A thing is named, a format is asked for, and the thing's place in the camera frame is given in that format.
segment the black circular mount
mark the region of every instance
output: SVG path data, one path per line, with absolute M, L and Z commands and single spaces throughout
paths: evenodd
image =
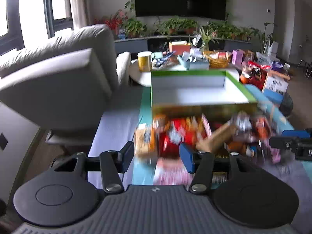
M 96 188 L 79 175 L 50 170 L 22 185 L 14 205 L 25 221 L 45 227 L 73 224 L 91 214 L 99 203 Z
M 291 187 L 271 175 L 257 173 L 242 173 L 221 184 L 213 201 L 230 220 L 263 229 L 291 223 L 299 205 Z

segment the purple box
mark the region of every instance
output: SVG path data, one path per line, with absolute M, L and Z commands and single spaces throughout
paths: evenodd
M 232 63 L 234 65 L 241 65 L 241 62 L 243 61 L 243 54 L 243 51 L 233 50 Z

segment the wicker basket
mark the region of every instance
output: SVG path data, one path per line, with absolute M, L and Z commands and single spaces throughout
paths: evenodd
M 231 61 L 232 57 L 227 59 L 213 59 L 210 57 L 210 54 L 214 54 L 214 51 L 204 51 L 207 59 L 209 60 L 209 68 L 227 68 L 229 62 Z

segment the electrical outlet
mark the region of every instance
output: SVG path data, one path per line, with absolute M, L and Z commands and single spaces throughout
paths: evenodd
M 7 139 L 5 138 L 5 136 L 4 136 L 4 134 L 3 133 L 1 133 L 0 134 L 0 149 L 1 150 L 4 150 L 4 148 L 6 147 L 6 145 L 7 145 Z

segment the metal bolt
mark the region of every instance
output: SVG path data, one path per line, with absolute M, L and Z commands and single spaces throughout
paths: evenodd
M 191 187 L 192 191 L 194 192 L 205 192 L 207 187 L 204 184 L 195 184 Z
M 108 192 L 111 192 L 111 193 L 117 193 L 121 190 L 121 185 L 119 184 L 109 184 L 107 187 L 106 187 L 106 190 Z

